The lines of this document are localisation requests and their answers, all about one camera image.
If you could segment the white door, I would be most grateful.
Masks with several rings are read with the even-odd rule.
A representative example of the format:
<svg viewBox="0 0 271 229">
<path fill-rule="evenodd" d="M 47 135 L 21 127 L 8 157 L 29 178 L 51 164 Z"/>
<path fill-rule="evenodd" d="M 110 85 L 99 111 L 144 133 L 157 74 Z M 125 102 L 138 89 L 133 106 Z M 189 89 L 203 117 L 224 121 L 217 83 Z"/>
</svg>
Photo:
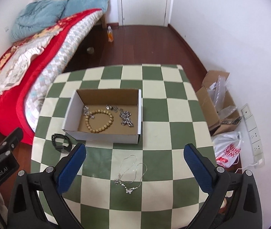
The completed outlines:
<svg viewBox="0 0 271 229">
<path fill-rule="evenodd" d="M 120 26 L 149 25 L 167 27 L 173 0 L 118 0 Z"/>
</svg>

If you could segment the white red plastic bag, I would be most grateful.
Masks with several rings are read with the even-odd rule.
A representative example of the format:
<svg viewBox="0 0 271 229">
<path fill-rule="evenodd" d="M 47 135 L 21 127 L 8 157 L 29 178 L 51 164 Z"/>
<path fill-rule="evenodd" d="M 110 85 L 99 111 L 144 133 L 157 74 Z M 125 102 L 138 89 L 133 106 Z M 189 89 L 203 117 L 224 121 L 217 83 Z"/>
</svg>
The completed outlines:
<svg viewBox="0 0 271 229">
<path fill-rule="evenodd" d="M 242 134 L 239 131 L 217 134 L 212 137 L 216 163 L 223 168 L 231 167 L 241 152 Z"/>
</svg>

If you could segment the silver jewelry cluster left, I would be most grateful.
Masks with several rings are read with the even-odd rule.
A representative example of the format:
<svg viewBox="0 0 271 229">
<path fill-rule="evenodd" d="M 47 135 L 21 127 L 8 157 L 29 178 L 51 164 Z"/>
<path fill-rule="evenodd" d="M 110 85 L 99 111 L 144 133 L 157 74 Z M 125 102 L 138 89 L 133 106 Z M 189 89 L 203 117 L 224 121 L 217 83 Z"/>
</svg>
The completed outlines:
<svg viewBox="0 0 271 229">
<path fill-rule="evenodd" d="M 95 116 L 93 115 L 93 113 L 90 111 L 89 107 L 88 106 L 84 106 L 83 107 L 83 115 L 84 116 L 88 116 L 89 118 L 91 119 L 94 119 Z"/>
</svg>

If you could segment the white cardboard jewelry box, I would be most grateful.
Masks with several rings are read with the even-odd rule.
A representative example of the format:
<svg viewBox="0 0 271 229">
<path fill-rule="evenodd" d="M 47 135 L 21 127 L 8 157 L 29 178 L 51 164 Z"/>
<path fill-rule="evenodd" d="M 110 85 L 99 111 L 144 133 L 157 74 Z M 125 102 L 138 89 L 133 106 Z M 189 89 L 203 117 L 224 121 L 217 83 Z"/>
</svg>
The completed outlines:
<svg viewBox="0 0 271 229">
<path fill-rule="evenodd" d="M 106 105 L 118 106 L 113 112 Z M 94 119 L 83 115 L 88 106 Z M 78 89 L 73 92 L 62 130 L 78 141 L 136 144 L 142 131 L 142 90 Z"/>
</svg>

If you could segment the orange drink bottle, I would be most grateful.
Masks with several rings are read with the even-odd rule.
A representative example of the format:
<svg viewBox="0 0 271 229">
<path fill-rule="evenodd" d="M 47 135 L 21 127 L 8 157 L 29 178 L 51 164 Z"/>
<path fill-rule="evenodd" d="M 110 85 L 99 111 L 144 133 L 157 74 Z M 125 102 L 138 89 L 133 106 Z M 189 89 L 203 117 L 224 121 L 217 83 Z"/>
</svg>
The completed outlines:
<svg viewBox="0 0 271 229">
<path fill-rule="evenodd" d="M 112 30 L 112 28 L 111 28 L 110 25 L 108 26 L 108 31 L 107 31 L 107 33 L 108 33 L 108 41 L 109 41 L 109 42 L 113 42 L 113 41 L 114 41 L 113 30 Z"/>
</svg>

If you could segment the green white checkered tablecloth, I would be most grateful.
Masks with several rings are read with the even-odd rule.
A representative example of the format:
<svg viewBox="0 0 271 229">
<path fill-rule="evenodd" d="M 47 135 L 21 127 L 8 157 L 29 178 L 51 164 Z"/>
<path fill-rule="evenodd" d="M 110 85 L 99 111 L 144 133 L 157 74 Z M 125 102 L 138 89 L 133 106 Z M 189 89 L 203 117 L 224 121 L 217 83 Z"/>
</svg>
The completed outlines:
<svg viewBox="0 0 271 229">
<path fill-rule="evenodd" d="M 62 133 L 79 88 L 142 90 L 143 123 L 137 144 L 85 143 L 87 156 L 63 197 L 84 228 L 181 228 L 205 202 L 183 156 L 186 144 L 214 161 L 203 113 L 180 65 L 126 65 L 63 73 L 51 85 L 37 123 L 31 171 L 63 157 L 51 137 Z"/>
</svg>

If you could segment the brown cardboard box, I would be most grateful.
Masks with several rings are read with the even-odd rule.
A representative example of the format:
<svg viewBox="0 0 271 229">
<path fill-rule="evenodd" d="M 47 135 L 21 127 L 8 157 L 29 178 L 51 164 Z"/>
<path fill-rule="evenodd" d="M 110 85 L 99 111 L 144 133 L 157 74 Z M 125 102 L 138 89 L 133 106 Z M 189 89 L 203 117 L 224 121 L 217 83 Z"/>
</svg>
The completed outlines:
<svg viewBox="0 0 271 229">
<path fill-rule="evenodd" d="M 227 89 L 229 73 L 210 70 L 196 92 L 211 136 L 234 131 L 241 116 Z"/>
</svg>

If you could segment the small round floor object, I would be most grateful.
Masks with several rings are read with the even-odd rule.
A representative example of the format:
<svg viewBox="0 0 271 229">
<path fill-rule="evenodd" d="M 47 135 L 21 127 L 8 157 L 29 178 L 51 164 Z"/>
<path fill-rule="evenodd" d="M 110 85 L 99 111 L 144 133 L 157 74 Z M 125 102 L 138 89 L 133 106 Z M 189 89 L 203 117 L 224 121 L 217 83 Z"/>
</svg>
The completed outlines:
<svg viewBox="0 0 271 229">
<path fill-rule="evenodd" d="M 95 52 L 95 49 L 93 48 L 93 47 L 89 47 L 88 49 L 87 49 L 87 53 L 88 54 L 93 54 Z"/>
</svg>

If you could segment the silver jewelry small piece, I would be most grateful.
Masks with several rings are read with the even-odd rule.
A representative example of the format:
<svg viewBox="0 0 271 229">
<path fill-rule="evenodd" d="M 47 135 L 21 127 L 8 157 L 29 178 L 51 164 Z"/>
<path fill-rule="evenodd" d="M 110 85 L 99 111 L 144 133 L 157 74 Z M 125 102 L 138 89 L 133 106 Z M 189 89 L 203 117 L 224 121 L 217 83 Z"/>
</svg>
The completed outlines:
<svg viewBox="0 0 271 229">
<path fill-rule="evenodd" d="M 106 109 L 110 110 L 110 111 L 113 111 L 115 113 L 124 111 L 122 108 L 120 108 L 118 106 L 112 106 L 112 105 L 106 105 Z"/>
</svg>

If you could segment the black wristband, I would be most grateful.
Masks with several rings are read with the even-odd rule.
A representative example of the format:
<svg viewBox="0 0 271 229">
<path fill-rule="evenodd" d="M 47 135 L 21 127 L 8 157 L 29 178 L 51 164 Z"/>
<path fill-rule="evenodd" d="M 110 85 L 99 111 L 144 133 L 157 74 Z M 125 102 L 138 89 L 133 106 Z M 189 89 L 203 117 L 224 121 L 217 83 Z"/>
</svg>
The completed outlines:
<svg viewBox="0 0 271 229">
<path fill-rule="evenodd" d="M 52 145 L 60 153 L 69 153 L 72 150 L 72 142 L 66 135 L 55 133 L 52 135 Z"/>
</svg>

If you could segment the white wall socket strip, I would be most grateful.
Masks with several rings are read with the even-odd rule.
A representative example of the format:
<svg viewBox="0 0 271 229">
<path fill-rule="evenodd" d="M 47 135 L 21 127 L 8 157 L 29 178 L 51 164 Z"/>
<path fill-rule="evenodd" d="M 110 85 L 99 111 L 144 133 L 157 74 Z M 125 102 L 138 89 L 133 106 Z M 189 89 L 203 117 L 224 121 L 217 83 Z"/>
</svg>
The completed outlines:
<svg viewBox="0 0 271 229">
<path fill-rule="evenodd" d="M 244 118 L 246 130 L 249 136 L 252 155 L 253 155 L 253 166 L 255 169 L 264 166 L 264 154 L 263 145 L 260 137 L 260 133 L 255 121 L 255 117 L 250 110 L 250 106 L 245 104 L 241 108 L 241 114 Z"/>
</svg>

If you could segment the red bed cover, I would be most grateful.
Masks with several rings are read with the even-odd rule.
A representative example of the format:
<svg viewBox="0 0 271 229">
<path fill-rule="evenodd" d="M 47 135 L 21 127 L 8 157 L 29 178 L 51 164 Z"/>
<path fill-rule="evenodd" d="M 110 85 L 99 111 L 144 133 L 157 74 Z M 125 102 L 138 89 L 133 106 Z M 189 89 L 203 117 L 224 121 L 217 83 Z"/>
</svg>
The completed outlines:
<svg viewBox="0 0 271 229">
<path fill-rule="evenodd" d="M 88 9 L 59 20 L 55 25 L 10 47 L 0 58 L 0 133 L 23 130 L 22 142 L 31 145 L 34 132 L 25 116 L 25 99 L 38 76 L 55 58 L 73 27 L 102 17 L 101 9 Z"/>
</svg>

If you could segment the blue quilt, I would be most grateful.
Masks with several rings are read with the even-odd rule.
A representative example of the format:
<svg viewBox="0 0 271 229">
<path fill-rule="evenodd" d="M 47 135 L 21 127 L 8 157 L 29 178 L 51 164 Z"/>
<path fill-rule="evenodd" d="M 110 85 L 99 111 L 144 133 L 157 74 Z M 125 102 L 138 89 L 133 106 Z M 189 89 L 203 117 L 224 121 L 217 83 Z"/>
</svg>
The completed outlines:
<svg viewBox="0 0 271 229">
<path fill-rule="evenodd" d="M 11 28 L 10 40 L 23 40 L 55 25 L 61 19 L 88 9 L 106 12 L 108 0 L 37 0 L 18 14 Z"/>
</svg>

